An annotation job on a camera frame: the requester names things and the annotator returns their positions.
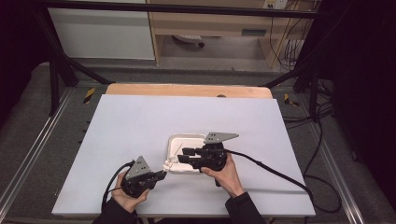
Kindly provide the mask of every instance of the person's arm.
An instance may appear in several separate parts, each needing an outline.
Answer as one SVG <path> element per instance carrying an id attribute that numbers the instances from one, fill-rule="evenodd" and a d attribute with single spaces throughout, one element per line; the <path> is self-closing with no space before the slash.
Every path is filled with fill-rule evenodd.
<path id="1" fill-rule="evenodd" d="M 216 172 L 207 167 L 201 168 L 201 171 L 214 177 L 230 195 L 230 199 L 225 206 L 233 224 L 265 223 L 250 196 L 244 191 L 230 153 L 227 153 L 227 162 L 221 171 Z"/>
<path id="2" fill-rule="evenodd" d="M 134 224 L 137 221 L 136 207 L 144 202 L 149 194 L 146 189 L 137 199 L 125 194 L 120 188 L 126 172 L 119 174 L 116 189 L 111 191 L 111 199 L 105 205 L 102 214 L 92 224 Z"/>

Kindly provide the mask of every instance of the black jacket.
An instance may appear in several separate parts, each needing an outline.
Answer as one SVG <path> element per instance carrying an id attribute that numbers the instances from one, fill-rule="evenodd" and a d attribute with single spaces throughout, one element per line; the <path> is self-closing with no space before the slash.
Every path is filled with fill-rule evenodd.
<path id="1" fill-rule="evenodd" d="M 233 224 L 265 223 L 247 192 L 227 200 L 225 207 Z M 131 214 L 125 211 L 116 201 L 111 199 L 106 204 L 102 214 L 92 224 L 135 224 L 136 221 L 136 212 Z"/>

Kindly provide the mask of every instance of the white table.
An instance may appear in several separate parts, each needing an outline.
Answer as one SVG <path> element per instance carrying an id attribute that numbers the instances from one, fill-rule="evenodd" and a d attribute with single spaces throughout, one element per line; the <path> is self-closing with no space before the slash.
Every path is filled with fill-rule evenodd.
<path id="1" fill-rule="evenodd" d="M 224 146 L 304 183 L 276 100 L 103 95 L 52 213 L 97 216 L 108 181 L 124 163 L 143 155 L 151 170 L 159 171 L 172 134 L 209 132 L 239 133 Z M 302 189 L 233 158 L 263 216 L 315 215 Z M 169 173 L 136 211 L 141 217 L 225 217 L 228 198 L 211 177 Z"/>

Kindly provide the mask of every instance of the white wall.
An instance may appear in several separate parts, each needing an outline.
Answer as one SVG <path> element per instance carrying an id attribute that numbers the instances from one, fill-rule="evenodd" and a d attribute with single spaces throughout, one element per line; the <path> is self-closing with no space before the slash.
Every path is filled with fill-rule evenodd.
<path id="1" fill-rule="evenodd" d="M 145 3 L 144 0 L 99 0 Z M 65 53 L 76 58 L 154 60 L 147 12 L 50 8 Z"/>

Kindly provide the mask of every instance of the power outlet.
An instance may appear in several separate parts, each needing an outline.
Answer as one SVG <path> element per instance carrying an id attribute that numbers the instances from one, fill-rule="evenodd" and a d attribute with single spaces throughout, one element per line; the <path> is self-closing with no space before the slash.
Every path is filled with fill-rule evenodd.
<path id="1" fill-rule="evenodd" d="M 265 0 L 262 8 L 272 9 L 275 8 L 276 0 Z"/>
<path id="2" fill-rule="evenodd" d="M 288 0 L 276 0 L 274 4 L 274 9 L 285 9 Z"/>

